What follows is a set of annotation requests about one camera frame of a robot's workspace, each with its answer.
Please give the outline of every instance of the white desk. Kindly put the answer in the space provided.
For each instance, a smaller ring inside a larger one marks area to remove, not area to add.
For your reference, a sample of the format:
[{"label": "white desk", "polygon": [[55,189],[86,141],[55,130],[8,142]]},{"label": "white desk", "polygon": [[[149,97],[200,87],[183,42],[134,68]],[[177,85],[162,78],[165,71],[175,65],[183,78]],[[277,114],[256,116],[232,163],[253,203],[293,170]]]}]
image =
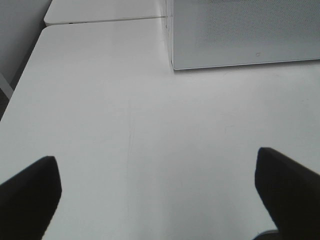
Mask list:
[{"label": "white desk", "polygon": [[45,240],[250,240],[275,227],[260,146],[320,171],[319,61],[174,74],[161,21],[41,34],[0,123],[0,182],[56,156]]},{"label": "white desk", "polygon": [[165,0],[52,0],[44,17],[47,26],[164,16]]}]

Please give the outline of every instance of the white wall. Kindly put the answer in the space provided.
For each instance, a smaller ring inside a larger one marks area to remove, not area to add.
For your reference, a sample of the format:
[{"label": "white wall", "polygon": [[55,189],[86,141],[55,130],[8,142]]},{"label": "white wall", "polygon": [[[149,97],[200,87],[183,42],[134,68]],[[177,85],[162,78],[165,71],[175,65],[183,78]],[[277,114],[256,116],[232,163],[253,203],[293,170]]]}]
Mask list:
[{"label": "white wall", "polygon": [[51,0],[0,0],[0,72],[11,83],[44,27]]}]

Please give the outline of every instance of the desk surface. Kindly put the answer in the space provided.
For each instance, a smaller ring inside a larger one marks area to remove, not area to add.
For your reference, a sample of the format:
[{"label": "desk surface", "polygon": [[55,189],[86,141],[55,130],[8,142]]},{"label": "desk surface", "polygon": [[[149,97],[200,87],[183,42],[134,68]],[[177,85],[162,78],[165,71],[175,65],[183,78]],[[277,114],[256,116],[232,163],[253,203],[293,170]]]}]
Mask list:
[{"label": "desk surface", "polygon": [[52,0],[47,26],[164,16],[165,0]]},{"label": "desk surface", "polygon": [[46,28],[0,123],[0,182],[56,157],[45,240],[250,240],[258,148],[320,172],[320,62],[173,72],[162,19]]}]

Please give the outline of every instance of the perforated panel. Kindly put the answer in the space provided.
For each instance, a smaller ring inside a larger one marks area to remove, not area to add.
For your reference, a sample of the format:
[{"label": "perforated panel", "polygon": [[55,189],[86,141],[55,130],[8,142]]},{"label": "perforated panel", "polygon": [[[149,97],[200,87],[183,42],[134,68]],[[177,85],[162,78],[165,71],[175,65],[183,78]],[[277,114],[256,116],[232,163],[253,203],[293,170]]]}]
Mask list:
[{"label": "perforated panel", "polygon": [[172,0],[175,69],[320,58],[320,0]]}]

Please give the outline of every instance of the white table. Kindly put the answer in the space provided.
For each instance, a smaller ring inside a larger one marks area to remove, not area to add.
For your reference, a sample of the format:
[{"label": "white table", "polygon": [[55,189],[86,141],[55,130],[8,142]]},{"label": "white table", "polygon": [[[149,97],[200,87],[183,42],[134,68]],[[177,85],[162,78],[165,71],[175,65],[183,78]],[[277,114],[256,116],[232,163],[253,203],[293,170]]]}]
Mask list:
[{"label": "white table", "polygon": [[250,240],[275,228],[259,147],[320,172],[319,76],[319,61],[174,73],[162,19],[50,26],[0,123],[0,182],[56,157],[45,240]]},{"label": "white table", "polygon": [[47,26],[163,17],[166,0],[52,0]]}]

